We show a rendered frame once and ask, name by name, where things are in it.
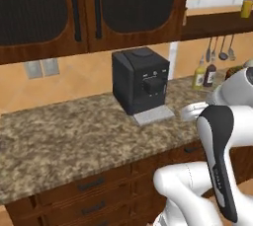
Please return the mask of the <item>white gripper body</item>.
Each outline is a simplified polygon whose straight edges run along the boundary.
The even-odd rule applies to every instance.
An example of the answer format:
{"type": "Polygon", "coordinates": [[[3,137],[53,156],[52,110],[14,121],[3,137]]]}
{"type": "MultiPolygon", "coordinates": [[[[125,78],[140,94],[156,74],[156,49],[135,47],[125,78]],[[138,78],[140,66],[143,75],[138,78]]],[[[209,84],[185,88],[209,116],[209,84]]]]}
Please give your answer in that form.
{"type": "Polygon", "coordinates": [[[206,102],[189,104],[181,109],[180,117],[182,121],[195,120],[200,113],[208,106],[206,102]]]}

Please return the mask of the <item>yellow-green squeeze bottle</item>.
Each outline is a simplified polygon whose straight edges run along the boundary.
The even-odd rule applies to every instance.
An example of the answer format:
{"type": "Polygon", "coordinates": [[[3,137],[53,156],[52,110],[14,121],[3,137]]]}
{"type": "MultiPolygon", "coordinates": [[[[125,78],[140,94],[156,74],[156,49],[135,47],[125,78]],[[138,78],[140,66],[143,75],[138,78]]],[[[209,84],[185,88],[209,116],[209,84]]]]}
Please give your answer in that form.
{"type": "Polygon", "coordinates": [[[193,89],[200,90],[203,87],[205,74],[206,74],[205,59],[202,57],[199,62],[199,66],[195,70],[194,79],[192,83],[193,89]]]}

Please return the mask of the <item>dark red sauce bottle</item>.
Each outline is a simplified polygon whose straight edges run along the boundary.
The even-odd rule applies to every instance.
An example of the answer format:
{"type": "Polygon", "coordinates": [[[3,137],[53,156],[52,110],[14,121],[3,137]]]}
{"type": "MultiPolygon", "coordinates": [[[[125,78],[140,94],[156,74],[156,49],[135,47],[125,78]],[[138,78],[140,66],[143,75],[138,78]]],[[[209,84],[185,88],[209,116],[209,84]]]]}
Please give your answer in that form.
{"type": "Polygon", "coordinates": [[[212,86],[215,72],[216,72],[216,67],[213,63],[211,63],[206,70],[205,79],[204,79],[204,86],[205,87],[212,86]]]}

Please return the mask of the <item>dark wood drawer front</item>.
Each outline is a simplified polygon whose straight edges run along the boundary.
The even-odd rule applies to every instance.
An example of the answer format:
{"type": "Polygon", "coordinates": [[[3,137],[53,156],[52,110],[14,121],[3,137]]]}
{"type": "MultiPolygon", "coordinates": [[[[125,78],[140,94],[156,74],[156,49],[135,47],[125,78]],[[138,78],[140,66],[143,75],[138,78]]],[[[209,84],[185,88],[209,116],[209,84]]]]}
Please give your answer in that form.
{"type": "Polygon", "coordinates": [[[64,219],[62,222],[49,222],[50,226],[114,226],[120,224],[129,217],[129,205],[121,204],[102,209],[90,215],[84,215],[76,219],[64,219]]]}
{"type": "Polygon", "coordinates": [[[202,149],[200,142],[194,141],[189,144],[185,144],[177,148],[173,148],[165,152],[149,156],[145,159],[135,161],[131,164],[131,172],[134,175],[140,175],[143,173],[152,173],[157,168],[166,165],[203,161],[204,159],[205,153],[202,149]],[[188,154],[184,152],[184,147],[186,146],[191,147],[196,146],[200,147],[200,149],[198,151],[195,151],[194,153],[188,154]]]}
{"type": "Polygon", "coordinates": [[[119,202],[125,201],[130,196],[130,184],[120,184],[119,186],[109,188],[107,190],[97,190],[89,194],[82,194],[67,199],[66,201],[57,202],[52,206],[46,215],[47,222],[62,222],[64,219],[76,219],[82,215],[81,209],[90,207],[104,200],[106,209],[119,202]]]}
{"type": "Polygon", "coordinates": [[[63,185],[57,188],[53,188],[53,189],[41,192],[38,194],[38,200],[41,205],[53,204],[55,202],[66,200],[75,195],[84,193],[88,190],[104,187],[106,185],[110,185],[112,183],[118,182],[119,180],[127,179],[130,175],[131,175],[130,165],[124,165],[121,167],[108,170],[101,174],[90,176],[82,180],[73,181],[67,185],[63,185]],[[93,182],[100,177],[105,178],[105,182],[103,184],[98,185],[96,187],[88,188],[84,191],[78,190],[77,185],[93,182]]]}

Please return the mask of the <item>dark bowl with produce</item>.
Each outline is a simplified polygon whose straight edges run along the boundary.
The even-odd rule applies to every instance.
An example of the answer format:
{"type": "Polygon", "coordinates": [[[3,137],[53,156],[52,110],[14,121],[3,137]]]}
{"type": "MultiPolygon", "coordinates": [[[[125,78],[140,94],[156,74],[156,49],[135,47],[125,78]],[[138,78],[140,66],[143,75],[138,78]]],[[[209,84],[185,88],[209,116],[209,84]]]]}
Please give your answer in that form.
{"type": "Polygon", "coordinates": [[[243,69],[243,66],[242,66],[242,65],[230,67],[230,68],[226,71],[225,80],[228,79],[229,77],[231,77],[233,74],[235,74],[236,72],[238,72],[238,71],[241,70],[241,69],[243,69]]]}

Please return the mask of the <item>grey hanging spatula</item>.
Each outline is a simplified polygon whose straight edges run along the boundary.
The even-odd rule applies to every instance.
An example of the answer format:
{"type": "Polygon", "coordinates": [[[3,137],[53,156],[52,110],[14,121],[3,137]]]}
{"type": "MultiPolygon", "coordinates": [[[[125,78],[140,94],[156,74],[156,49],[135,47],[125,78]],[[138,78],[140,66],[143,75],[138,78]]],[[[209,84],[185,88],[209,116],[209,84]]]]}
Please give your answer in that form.
{"type": "Polygon", "coordinates": [[[212,38],[210,38],[209,46],[208,46],[208,48],[207,48],[207,52],[206,52],[206,62],[210,62],[210,60],[211,60],[211,41],[212,41],[212,38]]]}

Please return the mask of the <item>black coffee machine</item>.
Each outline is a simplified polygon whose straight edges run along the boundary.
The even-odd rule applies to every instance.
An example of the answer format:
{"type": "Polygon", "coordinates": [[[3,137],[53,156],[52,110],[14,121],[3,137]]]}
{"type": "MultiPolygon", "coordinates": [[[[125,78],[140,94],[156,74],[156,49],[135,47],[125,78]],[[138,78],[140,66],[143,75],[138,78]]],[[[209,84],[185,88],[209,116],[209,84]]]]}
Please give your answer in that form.
{"type": "Polygon", "coordinates": [[[174,116],[165,105],[169,66],[149,47],[112,53],[113,94],[138,125],[174,116]]]}

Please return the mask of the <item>grey hanging spoon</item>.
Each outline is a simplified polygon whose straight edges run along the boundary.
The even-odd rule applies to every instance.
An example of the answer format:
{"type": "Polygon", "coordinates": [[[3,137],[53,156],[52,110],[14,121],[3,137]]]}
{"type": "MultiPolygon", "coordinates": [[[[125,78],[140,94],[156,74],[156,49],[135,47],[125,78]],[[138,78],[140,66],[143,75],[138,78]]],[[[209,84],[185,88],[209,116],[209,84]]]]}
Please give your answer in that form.
{"type": "Polygon", "coordinates": [[[211,52],[211,62],[213,62],[215,60],[215,50],[216,50],[216,46],[217,46],[217,41],[218,41],[218,37],[215,37],[214,48],[211,52]]]}

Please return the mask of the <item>grey hanging ladle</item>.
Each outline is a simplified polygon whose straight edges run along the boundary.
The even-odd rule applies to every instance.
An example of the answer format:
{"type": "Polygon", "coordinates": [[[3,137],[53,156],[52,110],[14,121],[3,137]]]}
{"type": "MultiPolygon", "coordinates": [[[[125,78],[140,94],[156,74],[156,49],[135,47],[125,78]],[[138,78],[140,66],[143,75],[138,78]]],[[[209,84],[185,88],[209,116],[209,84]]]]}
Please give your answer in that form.
{"type": "Polygon", "coordinates": [[[226,60],[226,59],[228,58],[227,53],[223,51],[224,43],[225,43],[225,39],[222,40],[220,52],[219,52],[219,54],[218,54],[218,58],[219,58],[220,60],[226,60]]]}

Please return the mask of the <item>grey hanging slotted turner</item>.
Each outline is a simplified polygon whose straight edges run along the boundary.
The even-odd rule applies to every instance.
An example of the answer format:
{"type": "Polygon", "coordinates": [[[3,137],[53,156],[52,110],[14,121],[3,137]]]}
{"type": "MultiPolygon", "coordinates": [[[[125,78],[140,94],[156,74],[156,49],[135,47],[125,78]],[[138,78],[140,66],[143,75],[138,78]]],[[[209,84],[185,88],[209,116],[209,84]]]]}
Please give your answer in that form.
{"type": "Polygon", "coordinates": [[[234,50],[232,49],[233,39],[234,39],[234,35],[231,36],[231,41],[230,41],[230,45],[228,48],[228,57],[231,61],[234,61],[236,59],[235,54],[234,54],[234,50]]]}

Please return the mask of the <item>yellow bottle with red cap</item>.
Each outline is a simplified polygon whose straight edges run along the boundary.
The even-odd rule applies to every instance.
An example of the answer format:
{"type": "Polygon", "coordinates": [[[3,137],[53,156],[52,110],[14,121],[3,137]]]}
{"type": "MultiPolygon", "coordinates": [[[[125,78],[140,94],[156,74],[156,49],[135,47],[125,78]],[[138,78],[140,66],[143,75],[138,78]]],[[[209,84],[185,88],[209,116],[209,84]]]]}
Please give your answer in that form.
{"type": "Polygon", "coordinates": [[[243,0],[240,17],[244,19],[249,18],[252,7],[253,7],[253,0],[243,0]]]}

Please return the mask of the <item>dark wood glass cupboard door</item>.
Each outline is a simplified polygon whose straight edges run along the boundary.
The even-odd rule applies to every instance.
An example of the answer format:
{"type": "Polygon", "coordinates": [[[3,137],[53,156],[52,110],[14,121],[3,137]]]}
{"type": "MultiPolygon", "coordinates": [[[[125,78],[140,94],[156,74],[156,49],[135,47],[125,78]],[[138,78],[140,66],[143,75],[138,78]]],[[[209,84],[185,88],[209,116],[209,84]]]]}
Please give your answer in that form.
{"type": "Polygon", "coordinates": [[[102,38],[96,38],[94,0],[85,0],[91,52],[180,38],[186,0],[100,0],[102,38]]]}
{"type": "Polygon", "coordinates": [[[0,0],[0,65],[87,52],[84,0],[78,8],[81,41],[71,0],[0,0]]]}

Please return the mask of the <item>dark wood wall shelf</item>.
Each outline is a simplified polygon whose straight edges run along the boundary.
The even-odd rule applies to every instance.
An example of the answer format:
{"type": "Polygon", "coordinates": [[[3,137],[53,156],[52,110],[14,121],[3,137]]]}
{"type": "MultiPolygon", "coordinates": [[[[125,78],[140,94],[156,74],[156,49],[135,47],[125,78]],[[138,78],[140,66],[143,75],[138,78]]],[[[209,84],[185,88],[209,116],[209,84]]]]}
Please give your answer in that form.
{"type": "Polygon", "coordinates": [[[253,12],[241,18],[239,12],[189,16],[182,29],[181,41],[253,32],[253,12]]]}

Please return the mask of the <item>grey wall socket plate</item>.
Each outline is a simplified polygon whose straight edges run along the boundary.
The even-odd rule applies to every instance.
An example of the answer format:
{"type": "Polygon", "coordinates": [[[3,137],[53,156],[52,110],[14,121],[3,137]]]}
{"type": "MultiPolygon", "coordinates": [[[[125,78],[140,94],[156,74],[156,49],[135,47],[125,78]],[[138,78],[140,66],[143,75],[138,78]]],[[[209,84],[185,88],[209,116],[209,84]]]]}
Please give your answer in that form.
{"type": "Polygon", "coordinates": [[[38,60],[27,61],[24,66],[29,79],[36,79],[42,77],[42,67],[38,60]]]}
{"type": "Polygon", "coordinates": [[[45,76],[57,75],[59,73],[56,58],[48,58],[42,61],[42,68],[45,76]]]}

